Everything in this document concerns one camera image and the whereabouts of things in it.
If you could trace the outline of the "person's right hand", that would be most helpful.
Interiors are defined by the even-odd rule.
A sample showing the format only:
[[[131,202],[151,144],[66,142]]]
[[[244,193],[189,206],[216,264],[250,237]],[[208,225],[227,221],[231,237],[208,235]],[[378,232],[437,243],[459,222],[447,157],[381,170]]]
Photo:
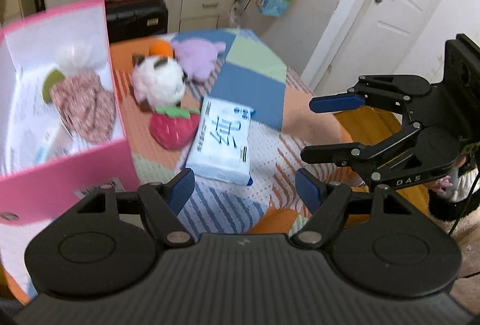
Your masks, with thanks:
[[[445,176],[441,179],[437,179],[428,183],[425,183],[425,187],[439,195],[443,198],[450,198],[451,195],[448,195],[448,189],[453,187],[453,184],[450,182],[451,177]]]

